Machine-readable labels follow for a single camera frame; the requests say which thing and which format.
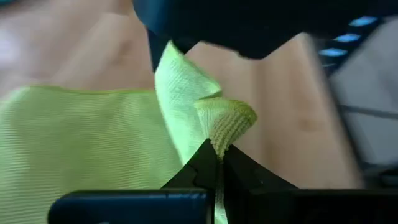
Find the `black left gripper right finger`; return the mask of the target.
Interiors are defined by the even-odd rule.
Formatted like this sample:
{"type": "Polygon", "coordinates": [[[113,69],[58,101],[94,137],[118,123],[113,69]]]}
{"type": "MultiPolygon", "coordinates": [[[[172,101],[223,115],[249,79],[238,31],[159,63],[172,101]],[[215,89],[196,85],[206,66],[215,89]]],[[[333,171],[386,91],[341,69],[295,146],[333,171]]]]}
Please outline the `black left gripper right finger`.
{"type": "Polygon", "coordinates": [[[398,190],[300,189],[235,146],[223,167],[229,224],[398,224],[398,190]]]}

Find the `green microfiber towel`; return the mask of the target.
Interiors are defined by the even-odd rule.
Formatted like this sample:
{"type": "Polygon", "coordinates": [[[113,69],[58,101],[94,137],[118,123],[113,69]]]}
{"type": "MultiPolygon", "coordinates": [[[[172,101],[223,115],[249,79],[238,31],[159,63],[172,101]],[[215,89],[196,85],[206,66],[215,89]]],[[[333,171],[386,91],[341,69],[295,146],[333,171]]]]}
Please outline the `green microfiber towel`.
{"type": "Polygon", "coordinates": [[[45,224],[74,190],[158,189],[206,139],[222,160],[256,119],[173,43],[154,90],[16,90],[0,103],[0,224],[45,224]]]}

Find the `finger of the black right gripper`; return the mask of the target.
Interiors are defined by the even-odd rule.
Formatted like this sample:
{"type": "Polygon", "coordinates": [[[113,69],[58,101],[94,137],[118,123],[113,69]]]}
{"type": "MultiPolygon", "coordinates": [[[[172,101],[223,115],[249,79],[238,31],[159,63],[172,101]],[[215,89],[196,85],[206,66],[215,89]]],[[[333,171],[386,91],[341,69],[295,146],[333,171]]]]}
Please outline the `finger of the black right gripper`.
{"type": "Polygon", "coordinates": [[[199,40],[193,39],[191,37],[178,37],[172,39],[174,46],[183,54],[186,54],[189,50],[191,50],[199,40]]]}
{"type": "Polygon", "coordinates": [[[163,54],[165,46],[167,45],[167,36],[163,34],[157,34],[149,29],[146,29],[146,31],[150,49],[152,70],[153,72],[155,72],[159,65],[159,61],[163,54]]]}

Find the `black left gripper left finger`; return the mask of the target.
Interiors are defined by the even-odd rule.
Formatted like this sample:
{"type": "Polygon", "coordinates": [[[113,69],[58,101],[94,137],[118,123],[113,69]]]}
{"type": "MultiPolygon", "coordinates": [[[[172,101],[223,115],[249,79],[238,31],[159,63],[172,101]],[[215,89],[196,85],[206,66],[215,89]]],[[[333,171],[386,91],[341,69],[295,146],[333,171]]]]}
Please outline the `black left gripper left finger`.
{"type": "Polygon", "coordinates": [[[214,224],[217,170],[207,139],[161,188],[70,192],[51,205],[48,224],[214,224]]]}

